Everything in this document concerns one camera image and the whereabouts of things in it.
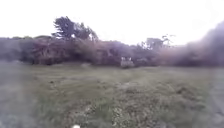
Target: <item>green grass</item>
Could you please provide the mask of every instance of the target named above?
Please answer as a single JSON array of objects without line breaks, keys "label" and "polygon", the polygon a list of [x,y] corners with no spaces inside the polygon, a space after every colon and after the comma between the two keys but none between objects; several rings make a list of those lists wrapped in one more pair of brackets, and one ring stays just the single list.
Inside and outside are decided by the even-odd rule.
[{"label": "green grass", "polygon": [[[33,123],[27,127],[70,128],[79,124],[81,128],[190,128],[205,108],[212,76],[213,70],[205,68],[122,70],[75,64],[1,64],[0,85],[4,86],[0,86],[0,105],[28,106],[24,111],[6,107],[26,113],[20,115],[24,119],[18,119],[15,127],[19,122],[26,127],[23,123],[29,117]],[[22,97],[22,104],[12,100],[13,96],[1,102],[9,97],[1,90],[10,92],[12,88],[18,93],[15,97]],[[18,116],[12,111],[5,115]]]}]

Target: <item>grassy field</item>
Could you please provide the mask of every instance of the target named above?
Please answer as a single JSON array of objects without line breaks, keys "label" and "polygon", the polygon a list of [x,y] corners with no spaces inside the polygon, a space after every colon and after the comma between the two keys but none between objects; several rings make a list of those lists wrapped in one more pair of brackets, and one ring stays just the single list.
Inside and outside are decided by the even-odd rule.
[{"label": "grassy field", "polygon": [[0,64],[0,127],[191,128],[213,70]]}]

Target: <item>sky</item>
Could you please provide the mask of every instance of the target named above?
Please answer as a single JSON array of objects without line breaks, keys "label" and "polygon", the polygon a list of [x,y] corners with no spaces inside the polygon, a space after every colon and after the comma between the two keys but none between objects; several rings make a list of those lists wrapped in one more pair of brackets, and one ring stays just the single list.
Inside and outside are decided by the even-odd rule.
[{"label": "sky", "polygon": [[50,35],[53,21],[84,22],[102,40],[126,44],[172,34],[199,40],[224,20],[224,0],[0,0],[0,37]]}]

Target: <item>vegetation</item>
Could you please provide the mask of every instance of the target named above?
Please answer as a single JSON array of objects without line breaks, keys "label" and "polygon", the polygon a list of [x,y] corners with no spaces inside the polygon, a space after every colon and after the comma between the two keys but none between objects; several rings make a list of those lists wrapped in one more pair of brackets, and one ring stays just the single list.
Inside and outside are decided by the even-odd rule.
[{"label": "vegetation", "polygon": [[126,57],[131,58],[136,67],[224,65],[224,22],[201,41],[184,46],[170,45],[170,35],[147,38],[137,45],[101,41],[90,27],[73,22],[68,17],[55,19],[54,26],[57,31],[53,36],[1,38],[0,59],[46,65],[82,61],[120,66],[121,58]]},{"label": "vegetation", "polygon": [[211,83],[217,82],[214,70],[0,63],[0,123],[10,128],[192,128]]}]

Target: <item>tree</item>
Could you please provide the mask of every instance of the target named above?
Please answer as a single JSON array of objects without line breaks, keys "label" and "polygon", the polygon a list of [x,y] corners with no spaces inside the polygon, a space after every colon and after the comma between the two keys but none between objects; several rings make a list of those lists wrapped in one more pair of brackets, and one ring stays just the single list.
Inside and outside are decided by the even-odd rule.
[{"label": "tree", "polygon": [[72,38],[74,34],[74,22],[68,17],[60,17],[55,19],[54,26],[57,29],[52,35],[59,38]]},{"label": "tree", "polygon": [[52,35],[55,37],[66,39],[90,39],[93,41],[98,39],[96,33],[90,27],[85,27],[84,23],[75,23],[68,17],[57,18],[54,22],[54,26],[57,32]]}]

